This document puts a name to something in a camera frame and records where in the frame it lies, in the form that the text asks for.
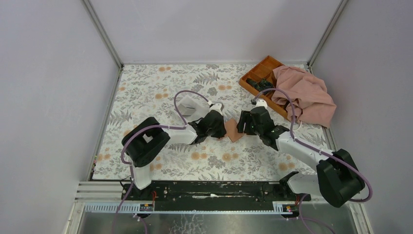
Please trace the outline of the tan leather card holder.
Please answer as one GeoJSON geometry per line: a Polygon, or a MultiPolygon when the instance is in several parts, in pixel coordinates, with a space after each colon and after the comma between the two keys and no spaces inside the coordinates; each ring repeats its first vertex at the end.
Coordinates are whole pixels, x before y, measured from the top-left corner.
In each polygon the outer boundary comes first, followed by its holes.
{"type": "Polygon", "coordinates": [[[226,134],[221,139],[224,139],[224,138],[227,137],[227,138],[229,138],[229,140],[232,143],[234,143],[234,142],[237,142],[238,140],[240,140],[242,137],[245,136],[244,133],[239,133],[238,132],[237,121],[234,118],[231,118],[230,120],[225,122],[224,126],[225,126],[225,130],[226,130],[226,134]]]}

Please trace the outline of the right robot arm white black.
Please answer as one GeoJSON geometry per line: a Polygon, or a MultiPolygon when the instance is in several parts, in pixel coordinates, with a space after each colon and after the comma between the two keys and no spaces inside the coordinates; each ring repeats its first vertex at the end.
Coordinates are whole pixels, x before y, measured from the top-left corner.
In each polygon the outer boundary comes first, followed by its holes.
{"type": "Polygon", "coordinates": [[[354,196],[366,186],[346,150],[324,150],[294,136],[290,129],[276,125],[264,107],[242,111],[237,131],[258,136],[264,145],[295,157],[315,171],[312,175],[291,172],[283,177],[279,193],[284,200],[291,201],[298,194],[317,195],[339,208],[347,201],[354,202],[354,196]]]}

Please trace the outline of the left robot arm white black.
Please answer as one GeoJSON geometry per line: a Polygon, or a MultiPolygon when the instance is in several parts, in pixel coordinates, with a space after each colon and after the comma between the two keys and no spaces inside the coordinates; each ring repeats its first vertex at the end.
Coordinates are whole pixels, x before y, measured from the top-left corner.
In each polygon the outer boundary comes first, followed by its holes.
{"type": "Polygon", "coordinates": [[[222,138],[226,135],[221,111],[210,110],[205,117],[180,126],[161,125],[149,117],[122,139],[122,162],[129,165],[134,183],[132,194],[146,200],[151,194],[150,164],[167,145],[196,145],[208,137],[222,138]]]}

